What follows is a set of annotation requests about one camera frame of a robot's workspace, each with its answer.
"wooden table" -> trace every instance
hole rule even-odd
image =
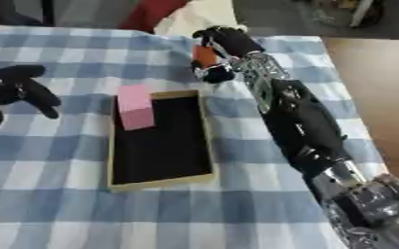
[[[399,41],[324,42],[389,170],[399,177]]]

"floor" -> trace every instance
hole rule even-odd
[[[15,0],[18,10],[40,18],[35,0]],[[139,0],[56,0],[59,26],[116,28]],[[384,0],[386,14],[375,26],[363,29],[332,28],[313,21],[304,2],[292,0],[234,0],[236,18],[254,36],[319,35],[399,39],[399,1]]]

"red object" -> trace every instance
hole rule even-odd
[[[154,34],[154,27],[177,9],[185,6],[187,0],[142,0],[130,14],[121,29],[134,29]]]
[[[201,62],[202,68],[216,64],[216,54],[211,47],[194,46],[194,59]]]

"robotic arm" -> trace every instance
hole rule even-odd
[[[366,179],[323,104],[243,31],[215,26],[194,38],[224,59],[207,68],[194,61],[195,74],[212,84],[230,80],[235,72],[243,74],[273,139],[301,172],[344,244],[399,249],[399,179],[390,174]]]

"table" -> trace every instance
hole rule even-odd
[[[389,170],[399,177],[399,41],[324,42]]]
[[[367,176],[385,171],[318,37],[258,40],[329,108]],[[25,103],[0,127],[0,249],[344,248],[272,142],[242,82],[199,83],[194,41],[125,30],[0,26],[0,67],[41,63],[62,100],[48,120]],[[200,89],[220,174],[209,184],[111,194],[104,183],[117,87]]]

